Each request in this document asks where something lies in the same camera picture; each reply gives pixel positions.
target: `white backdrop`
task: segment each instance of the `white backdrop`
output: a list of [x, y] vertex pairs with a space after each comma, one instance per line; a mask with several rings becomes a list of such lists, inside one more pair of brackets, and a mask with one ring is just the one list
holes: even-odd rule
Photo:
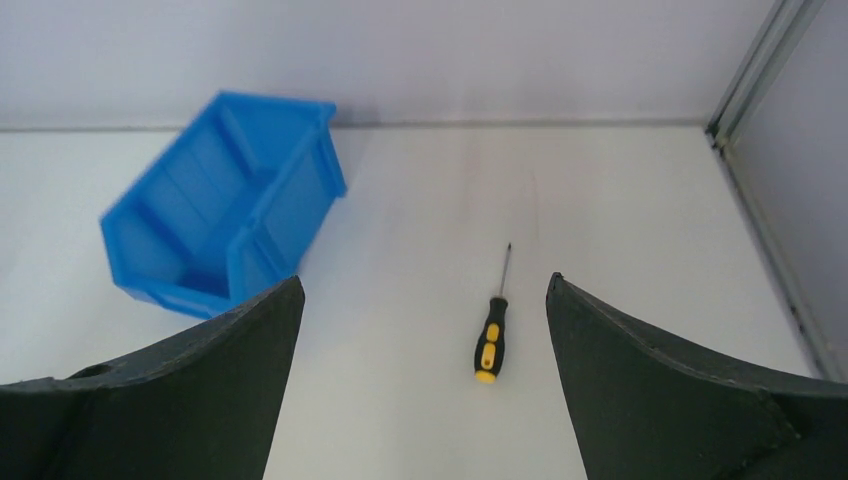
[[2, 0], [0, 127], [180, 125], [219, 88], [343, 122], [704, 119], [773, 0]]

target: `blue storage bin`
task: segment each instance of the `blue storage bin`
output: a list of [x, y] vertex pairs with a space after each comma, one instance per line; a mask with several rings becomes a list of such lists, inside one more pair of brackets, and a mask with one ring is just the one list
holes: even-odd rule
[[334, 113], [218, 95], [102, 218], [115, 284], [205, 319], [294, 274], [345, 192]]

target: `metal frame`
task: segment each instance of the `metal frame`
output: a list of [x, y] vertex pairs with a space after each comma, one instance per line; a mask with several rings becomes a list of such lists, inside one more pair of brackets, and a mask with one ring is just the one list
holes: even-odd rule
[[774, 279], [786, 299], [788, 310], [797, 323], [801, 336], [807, 342], [808, 353], [815, 367], [823, 378], [845, 382], [848, 381], [848, 375], [839, 367], [819, 322], [809, 308], [797, 275], [757, 202], [750, 180], [739, 168], [740, 159], [734, 152], [734, 145], [744, 134], [745, 125], [824, 3], [825, 0], [775, 2], [733, 82], [725, 92], [719, 108], [713, 114], [707, 134], [724, 160], [728, 178], [757, 236]]
[[777, 0], [710, 119], [715, 145], [734, 144], [825, 0]]

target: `screwdriver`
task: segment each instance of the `screwdriver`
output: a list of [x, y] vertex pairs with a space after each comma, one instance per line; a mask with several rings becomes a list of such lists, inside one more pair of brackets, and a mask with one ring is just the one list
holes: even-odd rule
[[474, 375], [483, 383], [494, 383], [501, 371], [504, 354], [504, 315], [509, 305], [503, 296], [506, 283], [506, 271], [509, 268], [509, 256], [512, 253], [512, 243], [506, 247], [504, 271], [501, 275], [501, 288], [497, 296], [489, 300], [489, 316], [483, 325], [483, 333], [477, 340], [477, 350], [474, 352]]

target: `yellow and black handle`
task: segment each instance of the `yellow and black handle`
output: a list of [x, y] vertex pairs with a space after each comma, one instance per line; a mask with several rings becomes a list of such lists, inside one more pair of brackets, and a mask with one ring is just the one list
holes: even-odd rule
[[489, 300], [489, 316], [474, 352], [474, 375], [483, 383], [494, 383], [501, 371], [507, 305], [509, 304], [503, 297], [492, 297]]

